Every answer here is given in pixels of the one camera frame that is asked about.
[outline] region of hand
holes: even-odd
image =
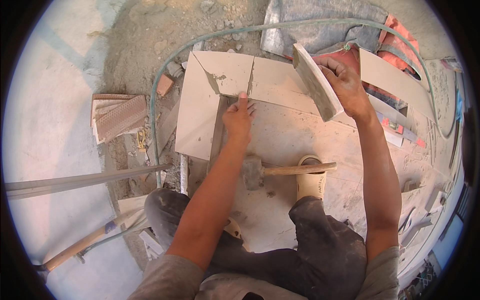
[[[331,57],[318,57],[313,60],[327,78],[349,117],[357,121],[375,113],[360,77],[352,67]]]
[[[248,101],[247,93],[241,92],[239,100],[232,104],[222,116],[228,131],[228,139],[248,145],[252,139],[250,128],[256,115],[256,106]]]

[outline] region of slipper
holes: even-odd
[[[250,252],[250,247],[247,245],[247,243],[243,239],[243,237],[241,235],[240,226],[238,225],[237,221],[235,221],[231,217],[228,217],[227,223],[225,224],[225,227],[223,228],[223,230],[228,232],[231,236],[233,236],[237,239],[241,239],[243,241],[242,246],[245,248],[245,250],[247,252]]]
[[[322,161],[316,155],[305,155],[299,166],[318,165]],[[319,197],[323,200],[327,175],[325,172],[297,174],[297,201],[305,196]]]

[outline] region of gray pants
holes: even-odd
[[[145,213],[159,243],[167,249],[189,197],[156,189]],[[363,238],[344,223],[326,216],[320,198],[306,196],[288,213],[295,224],[298,249],[250,253],[243,241],[223,232],[205,277],[235,272],[267,281],[309,299],[354,299],[365,279]]]

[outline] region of gray shirt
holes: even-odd
[[[356,300],[397,299],[398,246],[390,247],[367,264],[365,281]],[[221,273],[202,282],[204,272],[192,261],[164,255],[149,263],[144,279],[129,300],[241,300],[248,292],[270,299],[306,299],[284,288],[245,275]]]

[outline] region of finger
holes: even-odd
[[[236,112],[237,110],[239,110],[238,102],[235,102],[227,108],[227,112]]]
[[[239,110],[242,110],[242,111],[246,111],[246,110],[247,110],[247,108],[248,108],[248,106],[247,106],[247,105],[248,105],[248,96],[247,96],[247,93],[241,92],[241,93],[239,94],[239,101],[238,101],[238,103],[239,103],[239,106],[238,106]]]
[[[341,72],[343,72],[347,67],[341,61],[335,60],[331,57],[316,57],[314,61],[321,66],[329,68],[333,71],[333,73],[338,76]]]
[[[257,110],[254,109],[251,113],[250,113],[250,121],[253,121],[253,119],[257,116]]]
[[[323,75],[331,86],[337,85],[340,81],[340,79],[329,68],[320,66],[320,70],[322,71]]]
[[[247,112],[248,112],[249,115],[251,115],[252,112],[254,112],[256,109],[257,109],[257,105],[255,103],[253,103],[248,107]]]
[[[248,105],[247,105],[247,107],[250,108],[250,106],[252,106],[252,105],[255,105],[255,102],[253,102],[253,101],[251,101],[251,100],[248,100]]]

